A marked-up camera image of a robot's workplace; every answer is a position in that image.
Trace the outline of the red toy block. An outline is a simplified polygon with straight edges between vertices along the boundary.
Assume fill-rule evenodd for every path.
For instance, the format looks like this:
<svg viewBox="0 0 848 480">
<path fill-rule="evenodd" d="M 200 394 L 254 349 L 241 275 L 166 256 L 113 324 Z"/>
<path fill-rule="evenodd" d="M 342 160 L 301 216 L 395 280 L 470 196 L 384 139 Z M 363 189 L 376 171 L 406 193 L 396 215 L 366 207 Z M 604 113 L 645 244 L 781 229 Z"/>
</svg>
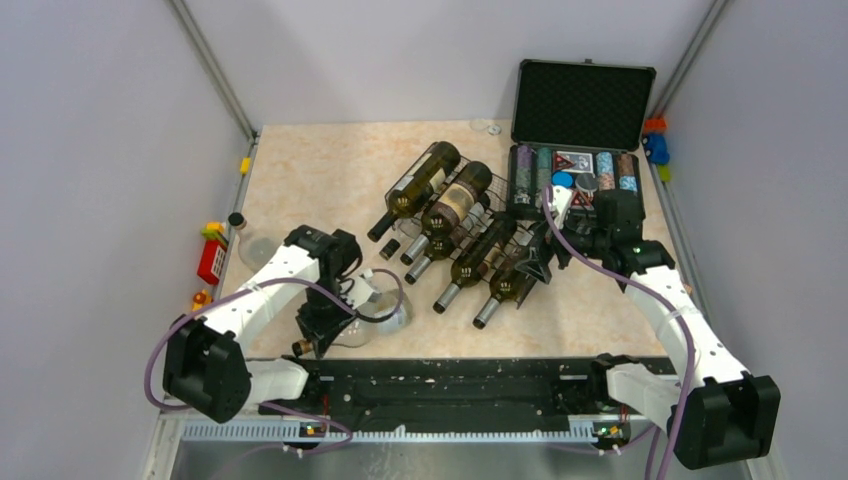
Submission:
<svg viewBox="0 0 848 480">
<path fill-rule="evenodd" d="M 200 230 L 200 235 L 204 244 L 196 274 L 206 284 L 216 286 L 221 281 L 229 247 L 226 228 L 221 222 L 209 222 Z"/>
</svg>

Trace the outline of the green wine bottle front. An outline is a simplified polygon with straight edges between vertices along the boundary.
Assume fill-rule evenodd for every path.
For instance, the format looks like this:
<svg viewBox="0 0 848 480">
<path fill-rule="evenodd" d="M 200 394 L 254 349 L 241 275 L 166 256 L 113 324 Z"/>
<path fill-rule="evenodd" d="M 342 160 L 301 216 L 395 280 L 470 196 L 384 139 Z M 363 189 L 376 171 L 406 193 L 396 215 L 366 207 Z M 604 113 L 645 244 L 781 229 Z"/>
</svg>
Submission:
<svg viewBox="0 0 848 480">
<path fill-rule="evenodd" d="M 412 263 L 412 266 L 404 275 L 406 283 L 414 285 L 433 262 L 448 259 L 461 243 L 462 236 L 456 235 L 431 241 L 421 256 Z"/>
</svg>

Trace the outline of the clear round bottle left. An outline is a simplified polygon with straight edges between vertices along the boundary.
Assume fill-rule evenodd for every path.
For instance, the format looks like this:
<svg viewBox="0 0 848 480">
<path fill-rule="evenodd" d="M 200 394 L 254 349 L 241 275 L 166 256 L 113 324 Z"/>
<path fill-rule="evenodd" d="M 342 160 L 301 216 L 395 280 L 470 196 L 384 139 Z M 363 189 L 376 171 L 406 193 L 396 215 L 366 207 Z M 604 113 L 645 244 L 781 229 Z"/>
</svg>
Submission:
<svg viewBox="0 0 848 480">
<path fill-rule="evenodd" d="M 265 230 L 257 229 L 240 212 L 230 213 L 227 221 L 238 238 L 239 259 L 251 272 L 258 273 L 274 257 L 281 240 Z"/>
</svg>

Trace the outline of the blue orange toy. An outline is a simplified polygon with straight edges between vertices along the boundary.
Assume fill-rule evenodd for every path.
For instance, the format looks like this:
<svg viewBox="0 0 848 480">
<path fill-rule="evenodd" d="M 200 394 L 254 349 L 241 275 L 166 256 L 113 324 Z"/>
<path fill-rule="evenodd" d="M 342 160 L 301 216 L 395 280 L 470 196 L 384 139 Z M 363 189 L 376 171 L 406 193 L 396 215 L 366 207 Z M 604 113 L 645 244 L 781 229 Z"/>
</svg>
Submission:
<svg viewBox="0 0 848 480">
<path fill-rule="evenodd" d="M 656 166 L 660 181 L 671 180 L 670 153 L 665 139 L 667 124 L 663 118 L 650 118 L 644 122 L 642 146 L 649 163 Z"/>
</svg>

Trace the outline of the dark bottle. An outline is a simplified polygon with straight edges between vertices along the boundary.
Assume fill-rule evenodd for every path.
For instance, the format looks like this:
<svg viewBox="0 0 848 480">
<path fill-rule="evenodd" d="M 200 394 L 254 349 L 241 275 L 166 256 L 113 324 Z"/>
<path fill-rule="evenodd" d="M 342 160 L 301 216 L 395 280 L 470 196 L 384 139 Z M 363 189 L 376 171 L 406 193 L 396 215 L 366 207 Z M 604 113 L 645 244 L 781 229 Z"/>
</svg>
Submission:
<svg viewBox="0 0 848 480">
<path fill-rule="evenodd" d="M 431 144 L 387 194 L 386 213 L 367 232 L 368 239 L 378 242 L 397 220 L 419 213 L 460 161 L 461 155 L 452 143 Z"/>
</svg>

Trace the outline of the small clear glass lid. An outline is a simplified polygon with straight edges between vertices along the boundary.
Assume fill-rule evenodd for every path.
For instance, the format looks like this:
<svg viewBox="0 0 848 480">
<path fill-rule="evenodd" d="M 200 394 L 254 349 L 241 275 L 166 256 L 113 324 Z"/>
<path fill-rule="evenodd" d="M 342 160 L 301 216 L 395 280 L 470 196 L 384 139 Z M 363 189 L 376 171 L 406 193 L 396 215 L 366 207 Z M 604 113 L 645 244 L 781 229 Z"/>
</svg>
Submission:
<svg viewBox="0 0 848 480">
<path fill-rule="evenodd" d="M 469 121 L 469 128 L 474 132 L 486 133 L 492 136 L 498 136 L 502 129 L 491 119 L 475 118 Z"/>
</svg>

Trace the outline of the yellow toy car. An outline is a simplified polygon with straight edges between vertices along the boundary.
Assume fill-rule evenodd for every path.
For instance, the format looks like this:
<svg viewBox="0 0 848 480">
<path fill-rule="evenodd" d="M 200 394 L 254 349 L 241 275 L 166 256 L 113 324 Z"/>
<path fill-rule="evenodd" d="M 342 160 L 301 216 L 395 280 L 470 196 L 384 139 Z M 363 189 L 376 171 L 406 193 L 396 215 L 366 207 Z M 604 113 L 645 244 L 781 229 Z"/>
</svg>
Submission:
<svg viewBox="0 0 848 480">
<path fill-rule="evenodd" d="M 196 292 L 192 297 L 191 310 L 197 311 L 197 310 L 201 309 L 202 307 L 210 304 L 212 301 L 213 301 L 213 297 L 211 296 L 211 294 L 207 290 L 205 290 L 205 289 L 200 290 L 200 291 Z"/>
</svg>

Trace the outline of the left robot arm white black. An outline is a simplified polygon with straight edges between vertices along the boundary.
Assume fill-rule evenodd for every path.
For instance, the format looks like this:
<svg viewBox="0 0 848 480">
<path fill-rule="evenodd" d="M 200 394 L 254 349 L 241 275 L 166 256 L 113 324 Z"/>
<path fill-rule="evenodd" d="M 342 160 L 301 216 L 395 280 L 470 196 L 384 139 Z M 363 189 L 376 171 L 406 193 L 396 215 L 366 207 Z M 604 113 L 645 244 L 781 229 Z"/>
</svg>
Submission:
<svg viewBox="0 0 848 480">
<path fill-rule="evenodd" d="M 246 352 L 265 327 L 299 294 L 295 322 L 301 332 L 294 356 L 322 357 L 369 299 L 357 280 L 344 294 L 343 274 L 360 264 L 355 236 L 307 225 L 292 231 L 274 256 L 238 291 L 179 317 L 160 346 L 164 392 L 222 424 L 247 406 L 283 400 L 297 413 L 319 404 L 320 386 L 295 360 L 249 360 Z"/>
</svg>

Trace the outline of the black wire wine rack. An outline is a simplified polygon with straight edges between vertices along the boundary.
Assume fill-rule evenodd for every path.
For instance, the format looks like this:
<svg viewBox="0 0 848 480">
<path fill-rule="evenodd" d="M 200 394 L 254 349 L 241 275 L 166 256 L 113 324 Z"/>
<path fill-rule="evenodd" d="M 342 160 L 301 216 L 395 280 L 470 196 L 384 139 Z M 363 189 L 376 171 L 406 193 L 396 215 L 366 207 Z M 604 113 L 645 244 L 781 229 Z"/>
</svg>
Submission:
<svg viewBox="0 0 848 480">
<path fill-rule="evenodd" d="M 479 324 L 523 292 L 519 265 L 528 261 L 531 248 L 514 238 L 517 213 L 491 209 L 488 189 L 494 178 L 486 164 L 464 160 L 447 141 L 435 142 L 387 193 L 388 211 L 368 233 L 376 241 L 398 219 L 418 222 L 419 233 L 401 255 L 409 268 L 404 279 L 413 285 L 433 263 L 451 261 L 449 282 L 433 304 L 438 314 L 486 276 L 492 278 L 491 294 Z"/>
</svg>

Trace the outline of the green wine bottle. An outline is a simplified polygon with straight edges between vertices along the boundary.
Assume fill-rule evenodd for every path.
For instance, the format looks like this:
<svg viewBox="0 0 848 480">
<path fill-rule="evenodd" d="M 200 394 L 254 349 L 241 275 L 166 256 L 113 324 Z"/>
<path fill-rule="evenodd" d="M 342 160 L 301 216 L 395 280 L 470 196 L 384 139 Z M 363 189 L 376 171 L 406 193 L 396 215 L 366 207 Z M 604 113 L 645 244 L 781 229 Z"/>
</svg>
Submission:
<svg viewBox="0 0 848 480">
<path fill-rule="evenodd" d="M 412 266 L 404 275 L 406 283 L 414 285 L 433 262 L 448 259 L 461 243 L 462 236 L 456 235 L 431 241 L 421 256 L 412 263 Z"/>
<path fill-rule="evenodd" d="M 464 289 L 477 285 L 488 274 L 517 231 L 518 221 L 509 213 L 495 212 L 469 247 L 453 262 L 451 282 L 433 304 L 443 314 Z"/>
<path fill-rule="evenodd" d="M 538 282 L 528 275 L 516 270 L 515 266 L 518 256 L 524 245 L 531 240 L 544 238 L 546 240 L 546 228 L 536 224 L 518 240 L 517 245 L 507 254 L 489 281 L 489 298 L 472 321 L 477 329 L 484 329 L 492 319 L 498 308 L 508 302 L 514 302 L 520 307 L 529 292 Z"/>
<path fill-rule="evenodd" d="M 447 238 L 480 202 L 491 185 L 493 174 L 480 162 L 467 163 L 421 218 L 421 233 L 401 254 L 403 265 L 411 265 L 436 240 Z"/>
</svg>

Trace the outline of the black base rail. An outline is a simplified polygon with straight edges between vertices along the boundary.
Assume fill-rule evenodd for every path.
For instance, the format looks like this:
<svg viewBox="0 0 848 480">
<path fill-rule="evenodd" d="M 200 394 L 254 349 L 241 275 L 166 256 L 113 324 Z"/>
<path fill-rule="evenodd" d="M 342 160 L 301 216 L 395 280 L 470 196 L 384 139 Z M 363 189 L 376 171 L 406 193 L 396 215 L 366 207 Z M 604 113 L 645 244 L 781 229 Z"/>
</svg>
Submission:
<svg viewBox="0 0 848 480">
<path fill-rule="evenodd" d="M 302 360 L 302 392 L 273 405 L 327 415 L 355 433 L 565 432 L 581 417 L 632 419 L 589 380 L 593 358 Z"/>
</svg>

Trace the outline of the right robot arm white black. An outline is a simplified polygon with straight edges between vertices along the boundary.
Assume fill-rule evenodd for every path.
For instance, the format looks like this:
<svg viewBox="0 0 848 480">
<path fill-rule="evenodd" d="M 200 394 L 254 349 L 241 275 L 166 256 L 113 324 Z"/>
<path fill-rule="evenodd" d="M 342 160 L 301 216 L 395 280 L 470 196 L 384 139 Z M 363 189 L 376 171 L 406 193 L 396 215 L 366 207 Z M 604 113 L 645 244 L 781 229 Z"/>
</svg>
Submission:
<svg viewBox="0 0 848 480">
<path fill-rule="evenodd" d="M 666 247 L 647 240 L 641 202 L 628 190 L 594 196 L 595 220 L 585 232 L 568 227 L 576 193 L 541 192 L 546 245 L 566 267 L 578 260 L 614 279 L 647 319 L 679 381 L 673 384 L 635 359 L 605 356 L 586 385 L 589 404 L 612 412 L 634 408 L 667 437 L 657 475 L 672 459 L 689 470 L 767 456 L 781 392 L 768 375 L 755 376 L 724 345 L 687 293 Z"/>
</svg>

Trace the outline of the black poker chip case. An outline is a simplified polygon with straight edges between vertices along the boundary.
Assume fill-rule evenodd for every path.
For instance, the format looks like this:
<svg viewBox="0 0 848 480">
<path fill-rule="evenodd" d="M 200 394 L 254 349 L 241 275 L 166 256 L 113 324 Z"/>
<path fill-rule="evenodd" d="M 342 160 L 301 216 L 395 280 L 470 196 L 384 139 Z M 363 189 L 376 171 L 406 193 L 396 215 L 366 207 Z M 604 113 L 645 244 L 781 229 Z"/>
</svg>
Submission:
<svg viewBox="0 0 848 480">
<path fill-rule="evenodd" d="M 541 219 L 548 184 L 573 188 L 572 207 L 594 213 L 594 195 L 612 188 L 641 198 L 635 150 L 656 71 L 648 66 L 524 59 L 517 74 L 508 156 L 507 212 Z"/>
</svg>

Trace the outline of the green wine bottle back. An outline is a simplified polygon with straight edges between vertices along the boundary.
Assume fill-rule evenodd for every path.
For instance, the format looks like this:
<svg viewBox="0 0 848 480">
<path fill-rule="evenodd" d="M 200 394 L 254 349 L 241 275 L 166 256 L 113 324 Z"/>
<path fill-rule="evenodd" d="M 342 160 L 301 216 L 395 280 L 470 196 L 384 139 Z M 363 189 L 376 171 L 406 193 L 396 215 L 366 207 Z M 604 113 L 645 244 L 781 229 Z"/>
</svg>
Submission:
<svg viewBox="0 0 848 480">
<path fill-rule="evenodd" d="M 472 321 L 477 329 L 484 329 L 492 319 L 498 308 L 508 302 L 514 302 L 520 307 L 529 292 L 538 282 L 528 275 L 516 270 L 515 266 L 518 256 L 524 245 L 531 240 L 544 238 L 546 240 L 546 228 L 536 224 L 518 240 L 517 245 L 507 254 L 489 281 L 489 298 Z"/>
</svg>

